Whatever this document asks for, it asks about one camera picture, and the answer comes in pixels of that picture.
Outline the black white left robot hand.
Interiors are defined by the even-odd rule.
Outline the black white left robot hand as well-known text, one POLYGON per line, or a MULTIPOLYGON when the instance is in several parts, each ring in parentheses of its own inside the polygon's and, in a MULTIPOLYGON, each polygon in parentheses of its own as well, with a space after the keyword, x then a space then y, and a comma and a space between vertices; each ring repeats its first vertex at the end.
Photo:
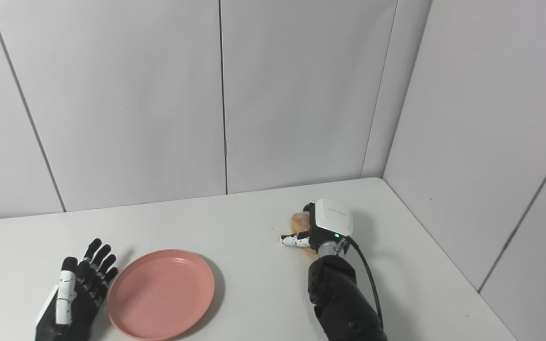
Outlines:
POLYGON ((82 258, 66 257, 58 284, 35 326, 36 341, 88 341, 94 321, 119 270, 109 244, 95 238, 82 258))

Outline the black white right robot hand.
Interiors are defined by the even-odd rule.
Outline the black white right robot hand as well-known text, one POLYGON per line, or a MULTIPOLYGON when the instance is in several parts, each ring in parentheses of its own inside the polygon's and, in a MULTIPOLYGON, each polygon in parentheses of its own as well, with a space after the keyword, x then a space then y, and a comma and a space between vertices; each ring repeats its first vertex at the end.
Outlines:
POLYGON ((341 256, 349 249, 353 230, 351 211, 341 202, 322 198, 292 215, 292 233, 281 235, 280 242, 320 256, 341 256))

